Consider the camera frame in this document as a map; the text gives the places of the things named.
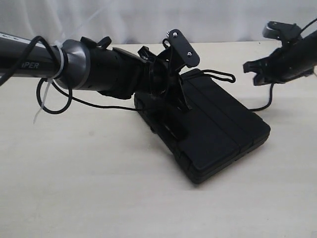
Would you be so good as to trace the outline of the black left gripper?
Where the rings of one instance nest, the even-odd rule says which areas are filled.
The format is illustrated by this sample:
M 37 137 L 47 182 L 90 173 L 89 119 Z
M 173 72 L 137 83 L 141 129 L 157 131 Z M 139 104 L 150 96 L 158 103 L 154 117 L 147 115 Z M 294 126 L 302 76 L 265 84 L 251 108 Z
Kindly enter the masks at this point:
M 174 108 L 163 102 L 161 98 L 173 98 L 173 103 L 180 111 L 190 111 L 182 78 L 173 68 L 176 53 L 169 39 L 162 40 L 164 50 L 155 55 L 148 47 L 142 46 L 138 55 L 145 61 L 144 72 L 138 82 L 137 92 L 146 94 L 146 123 L 151 131 L 160 139 L 188 139 L 190 131 L 179 119 Z

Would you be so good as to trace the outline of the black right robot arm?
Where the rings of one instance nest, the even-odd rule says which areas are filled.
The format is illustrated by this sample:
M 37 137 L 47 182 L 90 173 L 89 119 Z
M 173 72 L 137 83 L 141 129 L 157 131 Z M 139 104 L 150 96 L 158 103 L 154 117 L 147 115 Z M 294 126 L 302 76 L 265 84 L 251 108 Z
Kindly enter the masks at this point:
M 291 44 L 276 48 L 267 57 L 247 61 L 243 72 L 253 72 L 253 84 L 285 84 L 313 74 L 317 65 L 317 32 Z

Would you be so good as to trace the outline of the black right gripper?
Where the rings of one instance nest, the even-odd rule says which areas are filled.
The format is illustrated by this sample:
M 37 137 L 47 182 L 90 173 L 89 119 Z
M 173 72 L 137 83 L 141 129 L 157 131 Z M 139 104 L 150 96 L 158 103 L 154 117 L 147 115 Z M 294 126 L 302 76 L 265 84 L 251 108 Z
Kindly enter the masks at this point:
M 253 72 L 254 86 L 274 82 L 290 82 L 312 75 L 312 46 L 293 45 L 289 49 L 277 48 L 271 55 L 243 64 L 245 73 Z

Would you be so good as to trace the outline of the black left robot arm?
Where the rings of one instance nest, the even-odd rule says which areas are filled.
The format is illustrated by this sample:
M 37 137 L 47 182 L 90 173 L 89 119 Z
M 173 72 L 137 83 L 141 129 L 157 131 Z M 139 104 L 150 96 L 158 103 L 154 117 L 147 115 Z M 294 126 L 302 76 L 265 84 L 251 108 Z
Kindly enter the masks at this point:
M 200 59 L 184 35 L 177 29 L 163 40 L 164 49 L 154 54 L 146 46 L 137 54 L 111 47 L 111 38 L 99 42 L 82 37 L 51 45 L 44 37 L 28 40 L 0 35 L 0 82 L 11 77 L 39 78 L 68 91 L 96 91 L 103 96 L 129 100 L 144 93 L 160 98 L 158 106 L 141 111 L 164 110 L 173 106 L 181 112 L 190 110 L 182 87 L 180 70 L 197 66 Z

